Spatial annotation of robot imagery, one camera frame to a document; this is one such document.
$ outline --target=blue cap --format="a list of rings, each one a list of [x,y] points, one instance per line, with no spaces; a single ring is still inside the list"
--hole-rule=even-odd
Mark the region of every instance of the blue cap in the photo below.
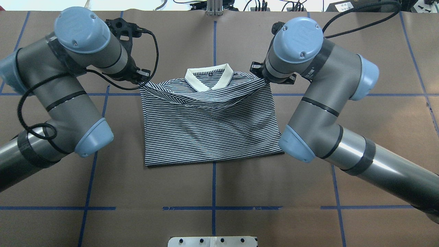
[[[273,49],[287,63],[302,63],[313,59],[322,44],[323,32],[319,24],[307,17],[296,17],[276,34]]]
[[[361,59],[361,77],[352,100],[361,100],[375,87],[380,75],[378,66],[357,54]]]
[[[17,63],[15,57],[18,50],[7,56],[5,59],[0,60],[0,77],[6,84],[8,84],[15,92],[23,95],[28,88],[22,82],[17,69]]]
[[[316,157],[311,148],[289,125],[285,127],[285,131],[282,133],[279,147],[285,153],[305,163],[311,162]]]
[[[110,29],[91,10],[70,7],[55,20],[55,35],[67,49],[89,54],[104,49],[110,42]]]
[[[90,154],[105,147],[114,139],[113,132],[110,129],[105,118],[99,119],[81,138],[75,147],[75,153],[81,157],[87,157]]]

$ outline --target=white collar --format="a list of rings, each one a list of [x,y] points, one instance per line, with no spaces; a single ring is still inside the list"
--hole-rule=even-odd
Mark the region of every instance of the white collar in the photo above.
[[[206,85],[204,85],[200,80],[198,80],[197,77],[194,76],[193,73],[198,72],[211,72],[216,69],[224,69],[224,72],[221,76],[221,78],[218,80],[218,82],[213,86],[212,88],[208,88]],[[198,69],[187,69],[186,75],[184,79],[189,83],[191,87],[193,87],[198,92],[206,92],[213,89],[223,88],[226,87],[233,76],[233,70],[229,66],[228,63],[213,66],[213,67],[206,67],[206,68],[198,68]]]

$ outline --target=white bracket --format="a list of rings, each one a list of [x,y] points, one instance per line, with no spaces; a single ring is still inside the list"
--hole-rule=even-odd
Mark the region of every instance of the white bracket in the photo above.
[[[258,247],[258,239],[250,236],[173,237],[168,247]]]
[[[207,0],[207,15],[223,15],[223,0]]]

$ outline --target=black and white striped fabric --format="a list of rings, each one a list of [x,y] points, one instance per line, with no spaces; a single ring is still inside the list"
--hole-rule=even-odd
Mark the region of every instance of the black and white striped fabric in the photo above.
[[[140,89],[145,165],[282,153],[270,85],[228,64]]]

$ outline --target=robotic arm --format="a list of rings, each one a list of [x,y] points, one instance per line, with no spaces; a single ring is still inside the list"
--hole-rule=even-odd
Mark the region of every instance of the robotic arm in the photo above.
[[[71,7],[57,17],[53,33],[0,61],[0,76],[20,94],[56,78],[33,90],[53,127],[32,128],[36,135],[24,130],[0,147],[0,192],[72,152],[87,157],[113,140],[76,77],[93,65],[114,80],[146,81],[150,71],[137,68],[130,53],[131,37],[147,32],[121,18],[104,22],[88,9]],[[120,42],[121,35],[130,40]]]
[[[263,63],[250,71],[278,84],[295,75],[311,81],[279,146],[303,162],[321,158],[425,212],[439,224],[439,176],[336,124],[348,100],[360,100],[378,80],[378,67],[323,37],[305,17],[277,23]]]

